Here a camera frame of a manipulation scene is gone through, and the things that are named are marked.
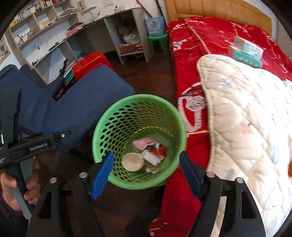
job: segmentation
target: red bedspread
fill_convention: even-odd
[[[206,99],[197,72],[198,59],[208,53],[227,55],[235,36],[264,49],[263,69],[292,81],[292,62],[264,30],[217,17],[191,17],[168,25],[175,67],[178,109],[188,131],[187,153],[207,167],[210,153]],[[168,179],[161,214],[149,226],[150,236],[185,237],[201,207],[180,168]]]

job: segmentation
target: silver screw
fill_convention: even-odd
[[[240,184],[243,184],[244,182],[242,178],[237,178],[236,181],[239,182]]]
[[[209,177],[209,178],[214,178],[215,177],[215,174],[213,173],[213,172],[207,172],[207,176]]]
[[[84,178],[87,177],[87,173],[86,172],[82,172],[82,173],[79,174],[79,177],[84,179]]]
[[[51,179],[50,179],[50,183],[51,183],[51,184],[54,184],[55,182],[57,182],[57,178],[54,177],[54,178],[51,178]]]

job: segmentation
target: wooden headboard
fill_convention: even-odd
[[[272,20],[243,0],[166,0],[169,21],[190,16],[217,16],[254,25],[272,34]]]

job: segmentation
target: wooden floor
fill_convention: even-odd
[[[154,94],[175,104],[175,82],[170,54],[156,53],[148,63],[143,58],[132,58],[124,66],[116,55],[107,56],[116,73],[132,85],[137,94]],[[83,145],[91,147],[91,138],[83,141]],[[39,156],[38,160],[41,163],[39,174],[42,187],[51,177],[70,179],[80,172],[87,171],[91,165],[90,162],[59,151]],[[147,205],[155,190],[157,188],[126,190],[108,182],[103,195],[92,202],[106,237],[149,236],[147,226],[151,220],[146,220],[144,226],[138,227],[138,235],[130,236],[125,229],[137,214],[143,213],[141,209]],[[69,207],[73,208],[71,198],[68,199],[68,203]],[[75,235],[80,236],[76,217],[72,217],[72,226]]]

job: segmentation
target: green plastic basket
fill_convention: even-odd
[[[141,151],[132,141],[151,136],[167,146],[161,171],[147,174],[142,168],[130,172],[121,159],[128,152]],[[179,155],[186,147],[186,130],[178,110],[154,95],[133,95],[112,105],[99,120],[93,135],[94,161],[101,162],[107,151],[114,153],[114,167],[108,180],[125,189],[146,189],[164,182],[178,167]]]

